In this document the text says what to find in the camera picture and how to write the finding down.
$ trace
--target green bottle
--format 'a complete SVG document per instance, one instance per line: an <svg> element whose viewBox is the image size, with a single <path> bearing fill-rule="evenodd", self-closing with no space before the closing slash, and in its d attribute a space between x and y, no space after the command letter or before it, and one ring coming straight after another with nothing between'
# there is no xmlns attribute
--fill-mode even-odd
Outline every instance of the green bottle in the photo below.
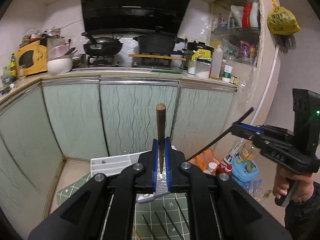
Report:
<svg viewBox="0 0 320 240"><path fill-rule="evenodd" d="M10 61L10 72L13 77L17 76L17 65L16 65L16 57L14 53L11 54L11 61Z"/></svg>

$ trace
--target black rod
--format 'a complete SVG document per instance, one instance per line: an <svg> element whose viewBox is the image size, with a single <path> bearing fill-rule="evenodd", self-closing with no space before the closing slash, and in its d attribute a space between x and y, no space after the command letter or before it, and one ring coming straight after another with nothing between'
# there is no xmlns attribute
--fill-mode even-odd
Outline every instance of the black rod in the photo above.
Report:
<svg viewBox="0 0 320 240"><path fill-rule="evenodd" d="M186 217L184 216L184 213L182 212L182 209L181 209L181 207L180 207L180 205L179 205L179 202L178 202L177 198L175 198L175 201L176 201L176 203L177 203L177 205L178 205L178 208L179 208L179 210L180 210L180 213L181 213L181 215L182 215L182 218L183 218L184 222L186 223L187 228L188 228L188 230L189 230L189 232L190 232L189 224L188 224L188 222L187 222Z"/></svg>
<svg viewBox="0 0 320 240"><path fill-rule="evenodd" d="M246 119L248 117L249 114L251 114L254 111L254 108L251 107L243 116L240 117L240 119L238 121L235 121L234 123L240 123L242 122L244 119ZM194 157L198 156L200 153L202 153L203 151L205 151L206 149L208 149L209 147L211 147L212 145L214 145L215 143L217 143L218 141L220 141L223 137L225 137L229 132L231 132L231 127L230 126L227 130L225 130L222 134L220 134L217 138L215 138L211 143L209 143L207 146L205 146L204 148L202 148L200 151L198 151L196 154L192 155L190 158L187 159L187 162L192 160Z"/></svg>
<svg viewBox="0 0 320 240"><path fill-rule="evenodd" d="M177 231L178 235L180 236L181 240L184 240L184 238L182 237L181 233L179 232L179 230L177 229L176 225L174 224L174 222L173 222L172 218L169 216L169 214L168 214L167 210L165 209L165 207L164 207L164 206L162 206L162 207L163 207L163 209L164 209L165 214L168 216L168 218L169 218L169 220L170 220L171 224L173 225L174 229Z"/></svg>
<svg viewBox="0 0 320 240"><path fill-rule="evenodd" d="M157 217L157 219L158 219L158 221L159 221L159 223L160 223L160 225L161 225L161 228L162 228L162 230L164 231L165 235L167 236L168 240L171 240L170 236L168 235L167 230L165 230L165 228L164 228L164 226L163 226L163 224L162 224L162 222L161 222L161 220L160 220L160 217L158 216L158 214L157 214L156 211L155 211L155 214L156 214L156 217Z"/></svg>
<svg viewBox="0 0 320 240"><path fill-rule="evenodd" d="M152 234L153 238L154 238L155 240L157 240L157 238L156 238L155 234L153 233L153 231L152 231L152 229L151 229L150 225L148 224L148 222L147 222L147 220L146 220L146 218L144 217L144 215L143 215L143 214L142 214L142 218L143 218L143 221L146 223L146 225L147 225L147 227L148 227L148 229L149 229L150 233Z"/></svg>

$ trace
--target blue gripper pad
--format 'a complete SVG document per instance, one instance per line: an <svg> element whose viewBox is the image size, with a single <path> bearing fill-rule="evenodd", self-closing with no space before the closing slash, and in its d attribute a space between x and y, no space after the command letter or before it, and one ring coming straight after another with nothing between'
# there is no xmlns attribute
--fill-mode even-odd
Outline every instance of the blue gripper pad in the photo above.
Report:
<svg viewBox="0 0 320 240"><path fill-rule="evenodd" d="M153 192L156 192L157 187L157 171L158 171L158 148L159 148L159 141L156 141L156 147L155 147L155 158L153 162L153 176L152 176L152 189Z"/></svg>
<svg viewBox="0 0 320 240"><path fill-rule="evenodd" d="M167 176L168 192L171 191L171 178L172 178L172 170L171 170L170 158L169 158L170 149L171 149L170 137L167 137L164 139L164 158L165 158L165 171Z"/></svg>

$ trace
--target white dish rack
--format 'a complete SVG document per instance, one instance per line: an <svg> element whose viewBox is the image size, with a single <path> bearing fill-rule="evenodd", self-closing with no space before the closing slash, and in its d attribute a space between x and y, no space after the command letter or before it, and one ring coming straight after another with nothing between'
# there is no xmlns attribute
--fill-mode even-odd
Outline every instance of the white dish rack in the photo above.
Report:
<svg viewBox="0 0 320 240"><path fill-rule="evenodd" d="M120 174L122 170L134 163L137 163L141 153L132 153L126 155L118 155L111 157L94 158L90 160L90 176L93 177L98 173L103 173L107 177L115 174ZM169 194L167 187L167 175L165 169L165 162L163 172L160 173L160 166L158 161L157 169L157 184L156 192L153 194L137 194L137 203L144 203L153 201L156 198L160 198L164 195Z"/></svg>

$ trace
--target light green cabinet door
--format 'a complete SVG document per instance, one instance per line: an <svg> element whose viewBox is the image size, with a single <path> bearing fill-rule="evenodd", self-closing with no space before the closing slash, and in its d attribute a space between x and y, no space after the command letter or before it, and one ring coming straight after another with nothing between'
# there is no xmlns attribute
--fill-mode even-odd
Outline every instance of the light green cabinet door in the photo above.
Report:
<svg viewBox="0 0 320 240"><path fill-rule="evenodd" d="M90 160L108 156L98 82L44 84L44 98L52 128L62 153L67 157Z"/></svg>
<svg viewBox="0 0 320 240"><path fill-rule="evenodd" d="M191 157L219 136L233 93L183 88L172 144Z"/></svg>
<svg viewBox="0 0 320 240"><path fill-rule="evenodd" d="M0 134L1 208L27 239L42 220L62 160L38 85L19 93L1 110Z"/></svg>
<svg viewBox="0 0 320 240"><path fill-rule="evenodd" d="M157 138L156 105L166 105L166 131L170 136L178 82L164 85L101 82L101 102L110 155L152 149Z"/></svg>

